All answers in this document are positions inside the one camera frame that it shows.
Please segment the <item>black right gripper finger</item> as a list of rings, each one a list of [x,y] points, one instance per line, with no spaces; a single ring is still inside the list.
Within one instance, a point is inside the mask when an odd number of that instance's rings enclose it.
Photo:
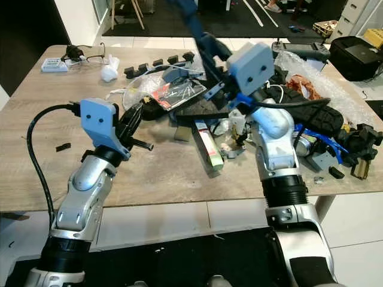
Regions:
[[[232,56],[232,51],[212,33],[202,33],[200,36],[199,54],[204,68],[212,68],[215,65],[215,57],[218,57],[227,67],[230,66],[227,61]]]
[[[205,99],[231,101],[233,93],[233,76],[227,75],[222,80],[210,86],[205,93]]]

